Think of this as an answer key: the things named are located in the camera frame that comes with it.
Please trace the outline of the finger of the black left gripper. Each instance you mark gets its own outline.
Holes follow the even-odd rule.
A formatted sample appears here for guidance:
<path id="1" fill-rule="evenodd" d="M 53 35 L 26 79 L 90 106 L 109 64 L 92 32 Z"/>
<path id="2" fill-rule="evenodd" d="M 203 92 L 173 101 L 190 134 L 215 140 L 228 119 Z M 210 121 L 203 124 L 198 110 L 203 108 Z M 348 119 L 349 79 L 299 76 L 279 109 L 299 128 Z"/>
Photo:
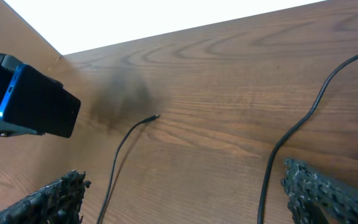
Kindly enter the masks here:
<path id="1" fill-rule="evenodd" d="M 12 137 L 23 134 L 31 134 L 38 136 L 44 135 L 44 133 L 41 131 L 36 131 L 34 129 L 26 128 L 16 124 L 11 124 L 5 121 L 0 121 L 0 137 Z"/>
<path id="2" fill-rule="evenodd" d="M 0 54 L 0 89 L 6 89 L 13 74 L 23 62 L 12 55 Z"/>

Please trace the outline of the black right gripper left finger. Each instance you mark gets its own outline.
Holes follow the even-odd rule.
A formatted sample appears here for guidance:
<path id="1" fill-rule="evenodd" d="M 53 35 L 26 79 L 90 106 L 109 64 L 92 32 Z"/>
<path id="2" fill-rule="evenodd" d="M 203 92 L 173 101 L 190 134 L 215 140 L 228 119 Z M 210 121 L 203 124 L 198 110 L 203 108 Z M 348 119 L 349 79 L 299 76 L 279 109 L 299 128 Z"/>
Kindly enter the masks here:
<path id="1" fill-rule="evenodd" d="M 0 211 L 0 224 L 81 223 L 81 205 L 91 185 L 85 177 L 85 172 L 69 171 Z"/>

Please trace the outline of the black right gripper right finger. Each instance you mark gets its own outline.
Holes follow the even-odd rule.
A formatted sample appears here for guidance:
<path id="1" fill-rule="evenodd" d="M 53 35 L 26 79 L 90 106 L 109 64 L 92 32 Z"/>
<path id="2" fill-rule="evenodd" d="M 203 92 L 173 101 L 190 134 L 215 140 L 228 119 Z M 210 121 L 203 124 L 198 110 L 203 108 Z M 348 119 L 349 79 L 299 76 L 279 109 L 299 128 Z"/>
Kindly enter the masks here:
<path id="1" fill-rule="evenodd" d="M 358 190 L 303 161 L 285 159 L 281 181 L 295 223 L 358 223 Z"/>

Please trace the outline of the blue Galaxy smartphone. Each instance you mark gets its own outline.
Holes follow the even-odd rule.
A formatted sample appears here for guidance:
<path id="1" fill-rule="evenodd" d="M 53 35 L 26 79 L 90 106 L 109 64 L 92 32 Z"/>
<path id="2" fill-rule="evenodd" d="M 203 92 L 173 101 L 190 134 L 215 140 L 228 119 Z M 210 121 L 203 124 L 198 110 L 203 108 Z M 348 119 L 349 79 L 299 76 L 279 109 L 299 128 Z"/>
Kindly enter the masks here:
<path id="1" fill-rule="evenodd" d="M 0 120 L 64 138 L 72 135 L 81 101 L 59 82 L 19 65 L 0 104 Z"/>

